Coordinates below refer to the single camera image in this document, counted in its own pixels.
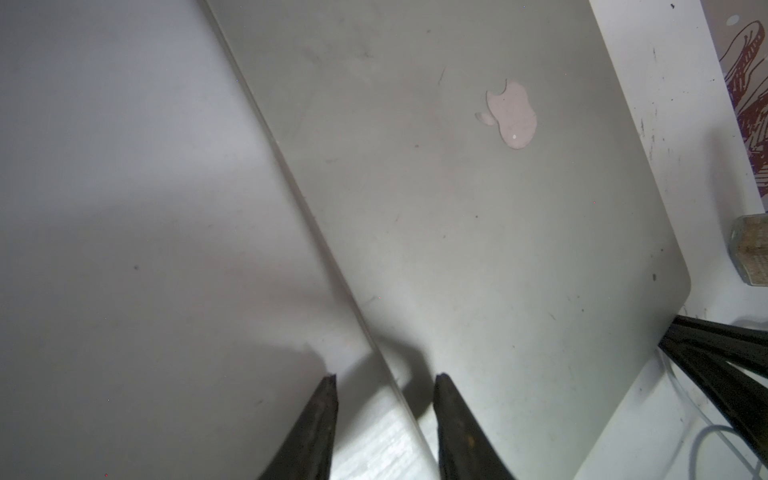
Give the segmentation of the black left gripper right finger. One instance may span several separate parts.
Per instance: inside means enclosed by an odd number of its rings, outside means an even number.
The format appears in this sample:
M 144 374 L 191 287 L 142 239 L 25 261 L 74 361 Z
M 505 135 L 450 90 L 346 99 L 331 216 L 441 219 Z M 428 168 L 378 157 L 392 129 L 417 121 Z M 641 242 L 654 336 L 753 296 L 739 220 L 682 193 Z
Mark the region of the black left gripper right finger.
M 436 376 L 433 409 L 437 419 L 441 479 L 515 479 L 446 373 Z

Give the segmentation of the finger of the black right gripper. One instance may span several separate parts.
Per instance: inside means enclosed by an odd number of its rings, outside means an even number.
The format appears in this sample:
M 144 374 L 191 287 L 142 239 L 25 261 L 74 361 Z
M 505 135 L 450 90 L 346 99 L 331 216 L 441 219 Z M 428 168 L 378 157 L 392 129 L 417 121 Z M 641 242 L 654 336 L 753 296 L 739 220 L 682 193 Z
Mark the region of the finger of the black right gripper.
M 668 339 L 663 339 L 660 347 L 766 465 L 767 388 L 725 359 L 700 348 Z
M 766 331 L 678 315 L 670 325 L 670 339 L 767 377 Z

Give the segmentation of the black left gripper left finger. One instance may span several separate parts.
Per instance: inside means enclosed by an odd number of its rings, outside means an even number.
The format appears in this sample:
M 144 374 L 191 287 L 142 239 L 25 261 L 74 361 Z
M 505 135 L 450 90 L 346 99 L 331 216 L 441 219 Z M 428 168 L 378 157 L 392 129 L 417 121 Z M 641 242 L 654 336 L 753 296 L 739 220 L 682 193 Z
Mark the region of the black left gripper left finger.
M 260 480 L 328 480 L 338 418 L 335 374 L 324 376 Z

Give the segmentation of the silver laptop on right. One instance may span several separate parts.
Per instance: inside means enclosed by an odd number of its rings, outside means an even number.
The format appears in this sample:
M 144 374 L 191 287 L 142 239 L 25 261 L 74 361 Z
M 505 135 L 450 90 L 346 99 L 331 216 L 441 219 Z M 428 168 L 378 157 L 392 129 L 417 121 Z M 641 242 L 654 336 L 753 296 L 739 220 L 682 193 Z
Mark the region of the silver laptop on right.
M 690 277 L 587 1 L 213 1 L 372 334 L 571 479 Z

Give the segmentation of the silver-lid glass spice jar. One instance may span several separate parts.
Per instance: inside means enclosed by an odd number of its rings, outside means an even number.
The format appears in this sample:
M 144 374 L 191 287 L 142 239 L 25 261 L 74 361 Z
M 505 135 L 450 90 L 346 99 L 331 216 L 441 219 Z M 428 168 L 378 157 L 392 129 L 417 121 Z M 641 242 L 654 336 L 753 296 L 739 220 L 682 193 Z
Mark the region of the silver-lid glass spice jar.
M 742 281 L 767 286 L 767 214 L 736 219 L 728 242 L 730 258 Z

